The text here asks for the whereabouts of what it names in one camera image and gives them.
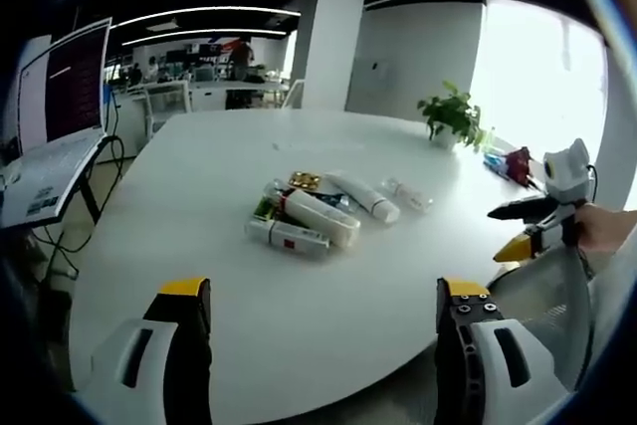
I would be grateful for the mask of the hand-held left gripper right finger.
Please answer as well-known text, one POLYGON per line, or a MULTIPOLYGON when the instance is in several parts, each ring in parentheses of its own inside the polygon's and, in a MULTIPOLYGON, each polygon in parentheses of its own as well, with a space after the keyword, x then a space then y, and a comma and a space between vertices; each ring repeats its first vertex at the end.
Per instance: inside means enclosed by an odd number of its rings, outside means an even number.
POLYGON ((544 424, 567 390, 549 350, 483 286, 437 280, 436 424, 544 424))

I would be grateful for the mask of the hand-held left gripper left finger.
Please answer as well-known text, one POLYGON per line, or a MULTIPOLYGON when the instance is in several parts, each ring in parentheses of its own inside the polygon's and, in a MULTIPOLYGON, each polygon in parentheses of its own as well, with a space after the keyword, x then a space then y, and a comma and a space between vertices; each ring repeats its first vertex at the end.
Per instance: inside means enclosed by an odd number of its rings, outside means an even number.
POLYGON ((87 407, 102 424, 210 424, 210 281, 162 286, 95 350, 87 407))

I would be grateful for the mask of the person's right hand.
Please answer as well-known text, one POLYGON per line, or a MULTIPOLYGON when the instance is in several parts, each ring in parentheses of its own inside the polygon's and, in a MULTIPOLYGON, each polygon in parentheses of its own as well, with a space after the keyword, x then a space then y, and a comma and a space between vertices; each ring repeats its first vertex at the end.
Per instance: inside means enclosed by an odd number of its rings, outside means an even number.
POLYGON ((610 211, 592 203, 575 212, 580 226, 579 246, 584 251, 617 251, 636 226, 636 211, 610 211))

